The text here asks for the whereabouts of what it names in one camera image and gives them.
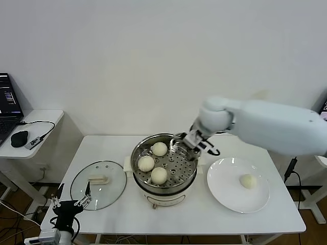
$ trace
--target black cable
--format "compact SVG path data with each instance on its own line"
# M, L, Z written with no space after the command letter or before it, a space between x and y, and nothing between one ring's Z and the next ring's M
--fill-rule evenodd
M75 238L77 237L78 233L80 232L80 227L81 227L81 224L76 217L74 217L74 220L76 220L76 222L77 222L77 232L75 233L74 237L72 238L72 243L74 242Z
M26 125L26 124L35 124L35 123L48 123L48 124L52 124L52 128L47 131L45 134L43 134L42 136L40 136L41 139L44 139L44 137L46 137L56 126L56 124L52 121L32 121L32 122L25 122L25 121L20 121L18 123L16 123L16 125Z
M302 187L302 184L301 184L301 178L300 178L300 175L295 172L295 171L292 171L292 173L296 174L297 177L298 177L298 181L299 181L299 184L300 184L300 189L299 189L299 195L298 195L298 205L297 205L297 210L298 212L300 212L300 201L301 201L301 187ZM298 234L298 241L299 241L299 244L301 245L301 235L300 233Z
M5 203L5 204L8 204L9 206L12 207L13 210L15 210L15 211L18 212L18 210L17 210L13 205L11 205L10 203L8 203L7 201L2 200L2 199L0 199L0 201L3 202L3 203ZM15 221L15 223L14 223L14 225L13 225L12 227L6 227L6 228L3 228L2 230L0 230L0 233L2 233L3 231L7 230L7 232L5 232L2 236L0 236L0 239L3 238L5 235L7 235L8 232L10 232L11 229L13 229L13 228L15 227L15 225L17 224L18 219L19 219L19 214L16 213L16 215L17 215L17 217L16 217L16 221Z
M44 179L44 177L45 177L45 169L43 168L42 171L43 171L42 178L41 178L41 179L38 179L37 181L35 181L35 182L32 183L31 185L35 185L37 182L40 182L41 180Z
M288 165L287 170L285 171L285 174L284 174L284 183L287 181L287 179L289 178L289 176L290 176L291 173L293 172L296 163L297 163L297 158L294 157L294 158L291 160L290 164Z
M33 200L31 200L31 201L27 204L26 208L25 208L24 211L22 212L23 214L28 210L28 208L30 207L30 205L32 204L32 202L33 202ZM21 222L22 219L23 219L23 216L19 217L19 219L18 219L18 223L17 223L17 226L16 226L16 232L17 232L17 229L21 229L21 228L18 227L18 226L19 226L19 223ZM15 234L15 244L16 244L17 235L18 235L18 234ZM23 232L21 232L21 238L22 238L22 241L24 242L25 238L24 238L24 233L23 233Z

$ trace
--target power cord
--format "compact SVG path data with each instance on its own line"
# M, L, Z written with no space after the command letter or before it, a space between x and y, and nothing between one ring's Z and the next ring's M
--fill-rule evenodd
M297 206L297 210L298 210L298 212L300 212L301 188L302 188L301 178L300 178L300 175L296 171L292 171L292 173L297 175L298 181L299 181L299 184L300 184L300 190L298 191L299 195L298 195L298 206ZM301 245L301 235L300 235L300 233L298 234L298 241L299 241L299 244Z
M294 168L295 168L296 163L297 163L297 159L296 159L296 157L294 157L291 160L290 164L288 165L287 170L286 170L286 172L284 174L284 183L287 181L287 179L289 178L289 176L291 174L296 174L297 175L298 181L299 181L299 196L298 196L297 211L300 213L300 200L301 200L302 184L301 184L301 177L300 177L300 175L296 171L294 171ZM298 234L298 241L299 241L299 244L301 245L301 235L300 235L300 233Z
M56 124L52 121L32 121L32 122L25 122L25 121L20 121L20 122L17 122L16 125L26 125L26 124L35 124L35 123L48 123L48 124L52 124L52 128L50 128L49 131L47 131L45 134L43 134L42 136L40 136L40 139L44 139L56 126Z
M74 235L74 237L72 238L72 243L74 242L75 238L77 237L78 233L80 232L80 228L81 228L81 224L80 222L78 221L78 219L76 217L74 217L74 220L76 220L77 222L77 231Z
M40 170L43 171L42 178L38 179L37 181L35 181L31 185L35 185L37 182L40 182L41 180L43 180L45 178L45 170L46 169L45 168L41 168Z
M288 165L287 170L286 170L286 172L284 174L284 183L287 181L287 179L289 178L291 173L293 173L293 170L295 168L296 163L297 163L297 159L296 159L296 157L294 157L291 160L290 164Z

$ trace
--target cable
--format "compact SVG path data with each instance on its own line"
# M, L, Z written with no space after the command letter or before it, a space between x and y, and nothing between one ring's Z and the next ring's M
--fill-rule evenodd
M42 169L42 171L43 171L43 175L42 175L42 178L41 179L39 179L39 180L37 180L37 181L35 181L34 183L32 183L31 185L35 185L37 182L40 182L41 180L43 180L44 179L44 177L45 177L45 169L43 168Z
M125 239L129 239L130 237L132 237L132 236L134 236L134 235L130 235L130 236L121 236L121 237L119 237L117 240L116 240L116 242L115 242L115 244L117 244L117 243L119 243L119 242L121 242L122 240L125 240Z
M11 205L10 203L8 203L7 201L5 201L5 200L1 200L1 201L7 203L8 205L12 206L13 209L17 210L13 205ZM19 215L18 215L18 214L17 214L17 217L16 217L15 219L16 219L16 221L15 221L15 223L13 224L12 227L3 228L3 229L0 231L0 233L2 233L4 230L7 230L7 232L5 232L5 233L0 237L0 239L3 238L5 235L7 235L7 233L10 232L11 229L13 229L13 228L15 227L15 225L17 224L18 219L19 219Z
M41 139L44 139L44 137L46 137L55 128L55 126L56 126L56 124L54 122L52 122L52 121L40 121L40 120L38 120L38 121L32 121L32 122L20 121L20 122L16 123L16 125L26 125L26 124L35 124L35 123L48 123L48 124L52 124L53 125L52 128L49 131L47 131L45 134L43 134L40 137Z
M75 238L77 237L78 233L80 232L80 227L81 227L81 224L76 217L74 217L74 220L76 220L76 222L77 222L77 232L75 233L75 236L72 238L72 243L74 242Z
M299 195L298 195L298 205L297 205L297 210L298 210L298 212L300 212L301 187L302 187L301 178L300 178L300 175L296 171L292 171L292 173L297 175L298 181L299 181L299 184L300 184L300 190L299 190ZM299 244L301 245L301 235L300 235L300 233L298 234L298 241L299 241Z
M36 227L36 225L35 225L35 226L28 227L28 228L25 229L25 230L23 230L22 228L20 228L22 231L17 232L17 233L15 233L15 234L13 234L13 235L7 237L5 240L0 241L0 243L3 243L4 241L8 240L9 238L11 238L11 237L13 237L13 236L15 236L15 235L17 235L17 234L19 234L19 233L23 233L24 231L27 231L27 230L32 229L32 228L34 228L34 227Z
M291 173L293 172L296 163L297 163L297 158L294 157L294 158L291 160L290 164L288 165L287 170L286 170L286 172L285 172L285 174L284 174L284 183L287 181L287 179L289 178L289 176L290 176Z
M27 218L25 215L22 215L21 213L19 213L18 211L15 211L15 210L13 210L12 208L8 207L6 204L3 203L3 201L0 201L0 203L1 203L2 205L4 205L6 208L10 209L11 211L20 214L20 215L23 216L24 218L28 219L29 221L34 222L34 223L37 224L39 227L41 227L41 226L40 226L37 222L35 222L34 220L31 220L30 218Z

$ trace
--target white cable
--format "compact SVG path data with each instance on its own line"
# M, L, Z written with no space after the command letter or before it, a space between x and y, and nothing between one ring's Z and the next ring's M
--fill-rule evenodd
M32 221L33 223L35 223L35 224L37 224L39 227L41 227L41 225L39 225L39 224L38 224L37 222L35 222L34 220L31 220L30 218L27 218L25 215L22 215L21 213L15 211L15 210L13 210L13 209L11 209L10 207L8 207L8 206L7 206L6 204L4 204L3 202L0 201L0 203L1 203L2 205L4 205L6 208L10 209L11 211L20 214L20 215L23 216L24 218L28 219L29 221Z
M132 237L132 236L134 236L134 235L130 235L130 236L121 236L121 237L119 237L117 240L116 240L116 244L117 244L117 242L120 242L120 241L122 241L122 240L125 240L125 239L128 239L128 238L130 238L130 237Z
M0 241L0 243L3 243L4 241L7 241L10 237L13 237L13 236L16 235L16 234L22 233L22 232L27 231L27 230L29 230L29 229L32 229L32 228L34 228L34 227L36 227L36 226L31 226L31 227L28 227L27 229L25 229L25 230L23 230L23 231L19 231L19 232L13 234L13 235L7 237L5 240Z

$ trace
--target white table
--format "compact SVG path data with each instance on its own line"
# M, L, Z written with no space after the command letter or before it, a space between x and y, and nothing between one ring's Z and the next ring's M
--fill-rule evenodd
M62 180L65 186L61 200L71 199L71 183L84 167L101 160L123 165L124 158L144 138L145 136L85 136ZM283 233L305 231L306 226L266 150L245 144L235 136L214 136L211 142L220 150L221 156L202 156L207 163L202 167L204 174L198 174L190 195L182 203L154 210L141 195L134 179L128 178L123 194L115 203L98 211L83 211L77 215L81 223L80 233L266 234L254 241L255 244L266 244ZM252 161L269 180L270 200L261 211L252 214L236 213L222 206L209 191L206 182L209 166L219 158L232 156ZM54 216L50 208L41 228L51 228L49 221Z
M327 158L315 156L316 160L323 166L327 168ZM318 224L326 224L326 219L323 217L317 203L327 196L327 185L319 188L315 193L310 194L308 190L301 190L305 200L300 202L300 209L310 209L315 216Z
M24 121L32 122L37 120L52 121L57 124L63 116L62 110L26 110L24 111ZM50 133L44 138L44 140L31 150L25 147L14 148L11 146L10 137L19 131L27 130L29 132L28 142L35 139L37 136L45 134L51 129L53 125L49 123L39 122L36 124L27 124L23 126L17 126L7 140L0 146L0 181L10 189L16 190L10 181L15 183L21 190L29 195L34 201L30 205L27 213L34 212L38 206L43 206L46 203L45 194L47 187L42 187L40 191L37 191L29 182L21 175L21 173L6 159L29 159L32 158L38 150L42 147ZM7 188L5 194L8 194L10 189Z

